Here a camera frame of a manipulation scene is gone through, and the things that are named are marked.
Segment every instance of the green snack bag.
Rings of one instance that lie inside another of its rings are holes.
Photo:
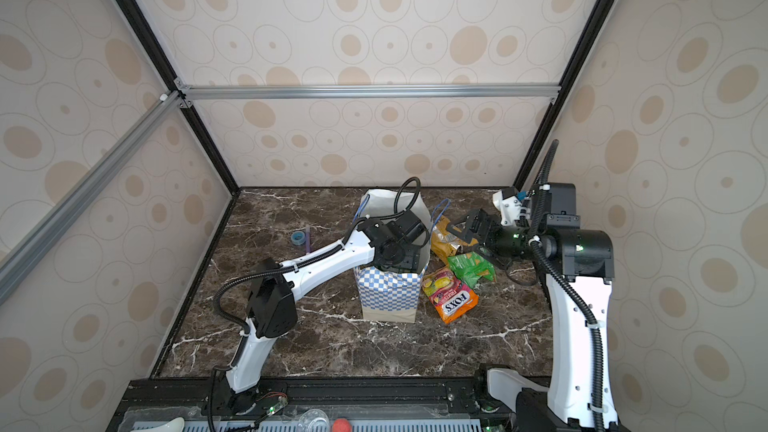
[[[491,282],[496,280],[493,265],[474,252],[448,257],[448,265],[456,277],[471,288],[475,288],[480,277]]]

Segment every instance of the snack package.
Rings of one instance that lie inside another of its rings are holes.
[[[447,324],[478,304],[477,294],[458,280],[448,267],[425,275],[422,290]]]
[[[463,247],[475,245],[478,243],[477,239],[473,239],[472,243],[467,244],[460,238],[451,234],[446,230],[446,226],[450,223],[447,217],[441,218],[435,229],[432,230],[432,251],[440,257],[443,264],[448,264],[448,257],[460,253]]]
[[[485,277],[491,282],[496,281],[493,265],[475,252],[448,257],[448,266],[456,277],[471,288],[475,288],[480,277]]]

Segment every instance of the wallpaper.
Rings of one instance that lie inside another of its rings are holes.
[[[148,376],[230,198],[183,124],[170,113],[0,307],[2,432],[102,432]]]
[[[619,0],[552,135],[552,177],[613,239],[632,431],[768,424],[767,26],[766,0]]]
[[[110,0],[0,0],[0,259],[157,100]]]
[[[595,0],[140,0],[195,85],[559,82]]]
[[[547,97],[197,100],[248,186],[511,184]]]

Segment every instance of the gift bag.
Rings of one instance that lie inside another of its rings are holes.
[[[394,212],[396,192],[381,188],[370,189],[366,192],[368,203],[360,212],[360,216],[388,216]],[[398,200],[398,211],[403,210],[413,198],[413,194],[404,192]],[[424,205],[421,196],[411,207],[429,230],[432,224],[429,220],[429,210]],[[425,234],[418,236],[416,243],[424,242]],[[418,293],[421,288],[422,276],[429,264],[429,241],[422,247],[418,259],[419,273],[396,274],[380,271],[375,267],[355,267],[355,280],[360,293],[362,318],[375,322],[410,322],[416,321]]]

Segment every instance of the marble tabletop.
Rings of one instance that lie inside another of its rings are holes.
[[[226,365],[239,342],[238,327],[213,313],[212,297],[228,278],[245,275],[267,257],[282,261],[304,253],[290,242],[311,227],[312,249],[339,239],[349,227],[364,188],[252,188],[243,190],[206,269],[159,377],[207,376]],[[493,210],[493,190],[424,188],[432,210],[443,198],[446,215],[471,208]],[[428,272],[442,263],[432,254]],[[532,277],[530,262],[517,262],[515,277]],[[506,364],[523,375],[552,374],[552,313],[539,286],[521,287],[504,273],[481,282],[474,309],[444,324],[420,294],[414,324],[367,322],[352,271],[315,288],[296,303],[299,323],[278,339],[264,377],[469,376],[480,363]],[[222,306],[244,315],[248,289],[231,290]]]

